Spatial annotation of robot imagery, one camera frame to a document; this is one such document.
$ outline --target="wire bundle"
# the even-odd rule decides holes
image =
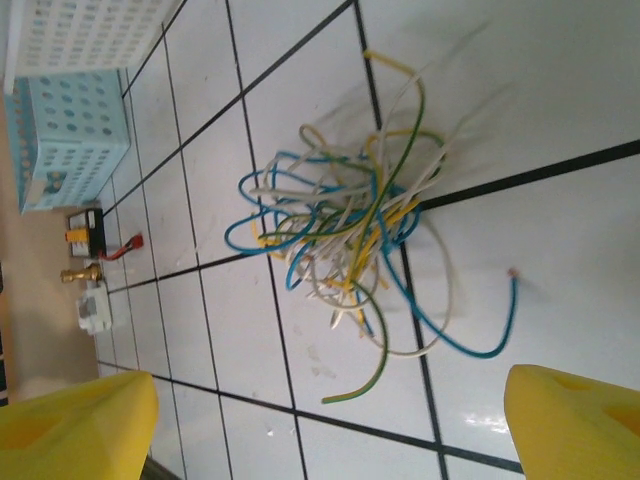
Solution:
[[[326,397],[323,403],[350,400],[366,393],[380,378],[388,355],[405,358],[424,355],[440,339],[467,355],[494,357],[507,343],[516,306],[517,275],[510,270],[511,306],[498,346],[489,352],[476,352],[449,337],[445,330],[452,308],[451,261],[444,243],[429,224],[445,260],[448,307],[442,326],[435,325],[407,291],[390,255],[416,230],[420,221],[418,196],[441,177],[446,167],[447,148],[462,122],[448,140],[422,128],[426,95],[420,74],[372,51],[365,52],[365,56],[409,77],[396,95],[380,131],[369,135],[361,151],[352,151],[328,144],[317,129],[302,125],[299,134],[310,149],[303,155],[278,152],[264,169],[244,176],[238,184],[240,195],[256,207],[258,213],[235,222],[225,232],[226,243],[239,252],[267,253],[284,260],[288,265],[286,288],[293,290],[303,282],[310,284],[309,297],[333,309],[331,328],[338,326],[343,318],[350,318],[358,324],[362,336],[380,348],[380,361],[366,384],[349,393]],[[412,86],[419,96],[413,128],[391,130],[389,120]],[[397,159],[387,151],[392,138],[406,139]],[[403,188],[397,184],[397,178],[417,139],[432,142],[434,148],[411,184]],[[258,233],[258,221],[262,234]],[[240,246],[232,240],[234,232],[247,225],[254,233],[256,247]],[[384,315],[375,299],[380,286],[389,288],[381,273],[382,265],[413,314],[436,334],[434,340],[420,350],[389,349]],[[375,328],[364,313],[367,306],[373,308],[378,320]]]

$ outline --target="white electrical component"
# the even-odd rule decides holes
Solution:
[[[111,309],[104,283],[93,288],[91,285],[87,287],[82,297],[76,300],[78,324],[89,335],[95,335],[111,328]]]

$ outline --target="yellow foam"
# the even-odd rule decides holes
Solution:
[[[516,365],[504,404],[527,480],[640,479],[640,392]]]
[[[0,408],[0,476],[139,479],[157,416],[153,380],[145,372]]]

